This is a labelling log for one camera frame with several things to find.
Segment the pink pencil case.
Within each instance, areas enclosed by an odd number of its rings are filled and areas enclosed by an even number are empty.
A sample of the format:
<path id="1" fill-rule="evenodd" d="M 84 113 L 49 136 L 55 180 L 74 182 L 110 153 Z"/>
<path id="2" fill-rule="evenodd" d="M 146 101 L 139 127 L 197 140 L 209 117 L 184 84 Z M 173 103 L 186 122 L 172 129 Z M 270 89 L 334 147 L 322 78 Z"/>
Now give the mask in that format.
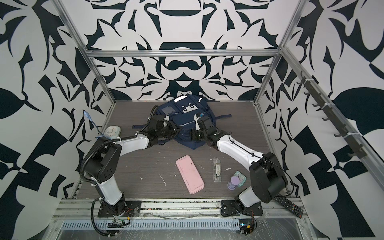
<path id="1" fill-rule="evenodd" d="M 191 195 L 205 187 L 205 183 L 190 156 L 186 155 L 176 160 L 176 165 Z"/>

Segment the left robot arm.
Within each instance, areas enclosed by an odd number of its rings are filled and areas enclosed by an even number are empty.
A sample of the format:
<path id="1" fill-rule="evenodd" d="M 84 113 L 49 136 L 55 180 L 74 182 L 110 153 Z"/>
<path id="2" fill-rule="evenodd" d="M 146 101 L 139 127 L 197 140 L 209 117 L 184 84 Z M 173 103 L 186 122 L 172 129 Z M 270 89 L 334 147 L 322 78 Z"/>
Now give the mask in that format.
<path id="1" fill-rule="evenodd" d="M 100 196 L 98 200 L 110 215 L 120 216 L 128 210 L 115 179 L 120 157 L 154 145 L 164 145 L 181 130 L 170 117 L 157 115 L 158 108 L 153 107 L 147 123 L 134 135 L 115 139 L 98 138 L 81 163 L 81 179 L 97 189 Z"/>

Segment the navy blue student backpack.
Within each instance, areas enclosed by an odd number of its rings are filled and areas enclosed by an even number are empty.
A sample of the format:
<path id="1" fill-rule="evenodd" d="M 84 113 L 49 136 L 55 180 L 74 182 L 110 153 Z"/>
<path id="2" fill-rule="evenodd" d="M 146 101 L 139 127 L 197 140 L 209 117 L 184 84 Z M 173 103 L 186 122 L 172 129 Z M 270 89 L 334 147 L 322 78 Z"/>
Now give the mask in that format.
<path id="1" fill-rule="evenodd" d="M 173 138 L 178 143 L 195 150 L 205 143 L 211 147 L 216 145 L 217 141 L 192 141 L 191 131 L 196 126 L 194 115 L 209 116 L 216 126 L 216 120 L 230 118 L 232 115 L 221 115 L 216 117 L 209 107 L 206 98 L 195 95 L 183 95 L 171 100 L 161 106 L 154 106 L 146 125 L 133 126 L 134 129 L 140 128 L 139 134 L 149 136 L 148 125 L 150 120 L 166 120 L 180 126 L 180 132 Z M 219 138 L 226 135 L 227 132 L 219 130 Z"/>

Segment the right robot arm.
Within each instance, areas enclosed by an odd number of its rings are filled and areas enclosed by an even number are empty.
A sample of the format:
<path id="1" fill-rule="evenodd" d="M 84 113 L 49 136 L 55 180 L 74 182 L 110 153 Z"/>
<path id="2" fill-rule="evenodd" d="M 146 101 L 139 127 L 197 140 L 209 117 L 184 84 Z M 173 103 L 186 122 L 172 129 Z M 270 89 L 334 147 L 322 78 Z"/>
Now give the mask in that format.
<path id="1" fill-rule="evenodd" d="M 210 117 L 194 116 L 195 128 L 192 139 L 206 142 L 210 147 L 224 153 L 250 173 L 251 186 L 235 197 L 238 210 L 248 210 L 256 204 L 269 203 L 289 181 L 275 154 L 260 153 L 235 140 L 232 135 L 214 125 Z"/>

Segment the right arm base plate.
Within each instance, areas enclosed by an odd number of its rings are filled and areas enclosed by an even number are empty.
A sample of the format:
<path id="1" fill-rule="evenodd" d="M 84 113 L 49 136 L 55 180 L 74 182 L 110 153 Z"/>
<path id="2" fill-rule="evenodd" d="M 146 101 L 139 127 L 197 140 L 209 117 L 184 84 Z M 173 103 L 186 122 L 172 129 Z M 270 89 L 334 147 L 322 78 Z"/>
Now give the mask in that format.
<path id="1" fill-rule="evenodd" d="M 222 200 L 221 215 L 223 217 L 231 216 L 262 216 L 263 208 L 261 203 L 256 203 L 251 207 L 244 206 L 239 200 Z"/>

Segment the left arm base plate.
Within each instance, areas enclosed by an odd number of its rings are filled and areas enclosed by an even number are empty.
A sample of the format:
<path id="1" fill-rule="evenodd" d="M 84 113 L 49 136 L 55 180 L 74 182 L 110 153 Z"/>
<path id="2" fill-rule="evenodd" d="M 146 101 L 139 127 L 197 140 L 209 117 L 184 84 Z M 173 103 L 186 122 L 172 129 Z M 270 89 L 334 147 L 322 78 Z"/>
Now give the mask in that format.
<path id="1" fill-rule="evenodd" d="M 98 217 L 134 217 L 140 213 L 141 205 L 141 201 L 119 201 L 115 205 L 110 205 L 106 201 L 102 201 L 98 212 Z"/>

